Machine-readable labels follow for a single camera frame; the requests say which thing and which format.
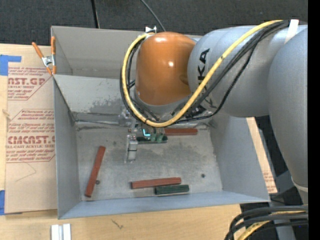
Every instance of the red wooden block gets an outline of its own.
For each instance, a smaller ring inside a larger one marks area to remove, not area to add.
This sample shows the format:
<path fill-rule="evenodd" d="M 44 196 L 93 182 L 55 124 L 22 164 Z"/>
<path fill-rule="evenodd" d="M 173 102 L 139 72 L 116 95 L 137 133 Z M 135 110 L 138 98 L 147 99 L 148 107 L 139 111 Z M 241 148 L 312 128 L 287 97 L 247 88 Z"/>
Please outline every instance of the red wooden block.
<path fill-rule="evenodd" d="M 98 152 L 96 154 L 94 165 L 93 165 L 93 168 L 91 171 L 91 176 L 89 178 L 89 181 L 86 186 L 85 193 L 84 193 L 84 195 L 88 198 L 90 198 L 92 196 L 92 193 L 94 191 L 95 184 L 96 184 L 97 177 L 98 177 L 98 173 L 99 173 L 100 166 L 102 163 L 102 159 L 104 158 L 104 155 L 105 155 L 105 151 L 106 151 L 106 148 L 104 146 L 100 146 L 98 149 Z"/>
<path fill-rule="evenodd" d="M 164 134 L 167 136 L 184 136 L 184 135 L 196 135 L 198 129 L 196 128 L 165 128 Z"/>
<path fill-rule="evenodd" d="M 157 186 L 181 184 L 180 177 L 146 179 L 131 182 L 132 189 L 152 188 Z"/>

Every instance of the black cable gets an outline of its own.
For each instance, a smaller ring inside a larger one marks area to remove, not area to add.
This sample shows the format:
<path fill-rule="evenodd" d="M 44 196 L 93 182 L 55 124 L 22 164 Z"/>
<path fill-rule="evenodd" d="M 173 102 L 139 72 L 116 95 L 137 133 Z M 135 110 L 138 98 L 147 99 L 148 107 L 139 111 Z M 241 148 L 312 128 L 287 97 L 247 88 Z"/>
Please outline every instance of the black cable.
<path fill-rule="evenodd" d="M 237 54 L 230 60 L 227 66 L 223 69 L 220 75 L 214 80 L 214 82 L 206 89 L 203 95 L 191 106 L 191 109 L 198 107 L 204 99 L 211 93 L 211 91 L 218 85 L 218 83 L 223 79 L 223 77 L 227 74 L 227 72 L 249 51 L 254 50 L 257 44 L 263 40 L 264 38 L 268 37 L 272 33 L 278 31 L 279 29 L 283 29 L 288 27 L 289 22 L 288 20 L 282 20 L 279 22 L 275 22 L 262 30 L 256 33 L 246 44 L 244 44 L 241 49 L 237 52 Z"/>
<path fill-rule="evenodd" d="M 94 18 L 94 25 L 96 29 L 100 29 L 100 24 L 99 24 L 99 20 L 98 20 L 98 14 L 97 14 L 97 10 L 96 10 L 96 3 L 95 0 L 90 0 L 91 1 L 91 7 L 92 7 L 92 11 L 93 11 L 93 18 Z"/>
<path fill-rule="evenodd" d="M 267 213 L 275 213 L 275 212 L 292 212 L 292 211 L 303 211 L 308 212 L 308 205 L 282 205 L 275 207 L 261 207 L 243 211 L 239 215 L 237 215 L 230 223 L 229 229 L 231 229 L 234 225 L 237 224 L 238 221 L 250 217 L 250 216 L 261 216 Z"/>
<path fill-rule="evenodd" d="M 135 85 L 135 80 L 133 80 L 132 82 L 130 82 L 130 71 L 131 71 L 131 65 L 132 65 L 132 60 L 133 60 L 133 57 L 135 55 L 135 52 L 138 50 L 138 47 L 140 45 L 140 43 L 142 42 L 143 40 L 139 41 L 138 43 L 135 44 L 135 46 L 133 47 L 133 49 L 131 50 L 131 53 L 129 55 L 129 63 L 128 63 L 128 66 L 126 68 L 126 74 L 127 74 L 127 90 L 128 90 L 128 93 L 130 93 L 130 88 Z M 124 91 L 122 89 L 122 77 L 121 77 L 121 74 L 120 74 L 120 94 L 121 94 L 121 98 L 123 100 L 123 103 L 125 105 L 125 108 L 127 109 L 127 111 L 138 121 L 140 121 L 140 119 L 138 119 L 138 117 L 134 114 L 134 112 L 132 111 L 132 109 L 128 106 L 127 102 L 126 102 L 126 98 L 125 98 L 125 95 L 124 95 Z M 145 114 L 144 111 L 148 112 L 155 120 L 156 122 L 159 122 L 159 118 L 152 112 L 150 111 L 148 108 L 144 107 L 144 108 L 141 108 L 139 107 L 138 103 L 133 99 L 131 98 L 132 102 L 134 102 L 134 106 L 139 110 L 139 112 L 141 114 L 143 114 L 146 118 L 148 118 L 148 115 Z"/>
<path fill-rule="evenodd" d="M 156 21 L 159 23 L 159 25 L 161 26 L 161 28 L 163 29 L 163 31 L 166 31 L 165 27 L 162 25 L 161 21 L 158 19 L 157 15 L 154 13 L 154 11 L 150 8 L 150 6 L 144 1 L 144 0 L 140 0 L 144 6 L 152 13 L 153 17 L 156 19 Z"/>
<path fill-rule="evenodd" d="M 227 72 L 248 52 L 251 50 L 246 62 L 244 63 L 244 65 L 242 66 L 241 70 L 239 71 L 239 73 L 237 74 L 237 76 L 235 77 L 235 79 L 233 80 L 232 84 L 230 85 L 230 87 L 228 88 L 227 92 L 225 93 L 224 97 L 222 98 L 221 103 L 219 104 L 219 106 L 216 108 L 215 112 L 207 115 L 207 116 L 201 116 L 201 117 L 194 117 L 194 118 L 189 118 L 189 119 L 183 119 L 183 120 L 178 120 L 176 121 L 174 124 L 181 124 L 181 123 L 187 123 L 187 122 L 191 122 L 191 121 L 196 121 L 196 120 L 203 120 L 203 119 L 207 119 L 210 118 L 214 115 L 216 115 L 221 108 L 223 107 L 227 97 L 229 96 L 232 88 L 234 87 L 234 85 L 236 84 L 236 82 L 238 81 L 240 75 L 242 74 L 242 72 L 245 70 L 245 68 L 247 67 L 252 54 L 256 48 L 256 46 L 258 45 L 258 43 L 265 39 L 266 37 L 268 37 L 269 35 L 271 35 L 272 33 L 278 31 L 279 29 L 283 29 L 288 27 L 289 23 L 287 20 L 282 20 L 280 22 L 275 22 L 265 28 L 263 28 L 261 31 L 259 31 L 258 33 L 256 33 L 243 47 L 241 47 L 241 49 L 237 52 L 237 54 L 230 60 L 230 62 L 228 63 L 228 65 L 223 69 L 223 71 L 221 72 L 221 74 L 215 79 L 215 81 L 209 86 L 209 88 L 207 88 L 207 90 L 203 93 L 203 95 L 189 108 L 190 111 L 192 111 L 193 109 L 197 108 L 198 106 L 200 106 L 200 104 L 203 102 L 203 100 L 211 93 L 211 91 L 217 86 L 217 84 L 221 81 L 221 79 L 227 74 Z"/>
<path fill-rule="evenodd" d="M 270 229 L 275 229 L 278 227 L 286 227 L 286 226 L 302 226 L 302 225 L 308 225 L 309 222 L 308 220 L 296 220 L 296 221 L 290 221 L 290 222 L 281 222 L 281 223 L 276 223 L 276 224 L 271 224 L 270 222 L 259 227 L 257 230 L 255 230 L 251 235 L 249 235 L 248 237 L 252 237 L 253 235 L 260 233 L 262 231 L 265 230 L 270 230 Z"/>
<path fill-rule="evenodd" d="M 309 215 L 306 213 L 290 213 L 290 214 L 276 214 L 276 215 L 266 215 L 266 216 L 259 216 L 255 218 L 251 218 L 245 220 L 235 226 L 233 226 L 229 232 L 226 234 L 224 240 L 231 240 L 233 239 L 233 235 L 238 230 L 242 229 L 245 226 L 250 226 L 257 222 L 265 222 L 265 221 L 274 221 L 274 220 L 293 220 L 293 219 L 308 219 Z"/>

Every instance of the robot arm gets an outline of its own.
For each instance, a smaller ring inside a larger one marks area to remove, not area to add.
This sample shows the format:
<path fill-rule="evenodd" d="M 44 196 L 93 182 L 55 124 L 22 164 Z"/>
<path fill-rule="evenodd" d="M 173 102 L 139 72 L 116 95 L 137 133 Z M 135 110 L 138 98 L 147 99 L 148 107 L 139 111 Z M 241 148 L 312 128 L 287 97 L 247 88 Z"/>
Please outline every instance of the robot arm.
<path fill-rule="evenodd" d="M 132 88 L 128 69 L 140 44 Z M 218 112 L 269 115 L 292 180 L 307 203 L 307 53 L 308 25 L 296 20 L 219 29 L 196 43 L 178 33 L 147 32 L 127 51 L 121 93 L 131 114 L 153 128 Z"/>

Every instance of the cardboard box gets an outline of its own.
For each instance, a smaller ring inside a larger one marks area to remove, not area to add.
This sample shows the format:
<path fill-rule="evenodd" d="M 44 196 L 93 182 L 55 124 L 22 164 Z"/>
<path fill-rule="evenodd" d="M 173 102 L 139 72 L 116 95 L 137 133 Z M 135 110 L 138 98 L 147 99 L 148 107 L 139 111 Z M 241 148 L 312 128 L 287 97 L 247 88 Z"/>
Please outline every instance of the cardboard box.
<path fill-rule="evenodd" d="M 58 218 L 269 201 L 246 118 L 217 115 L 214 126 L 199 126 L 196 136 L 139 144 L 136 161 L 124 163 L 128 127 L 118 124 L 124 109 L 119 76 L 139 34 L 52 27 Z M 135 60 L 132 65 L 134 74 Z M 88 198 L 84 193 L 99 146 L 106 152 L 99 184 Z M 158 197 L 152 189 L 130 189 L 131 181 L 167 177 L 181 177 L 190 193 Z"/>
<path fill-rule="evenodd" d="M 50 47 L 40 49 L 50 55 Z M 0 54 L 4 212 L 56 209 L 53 78 L 31 45 L 0 44 Z"/>

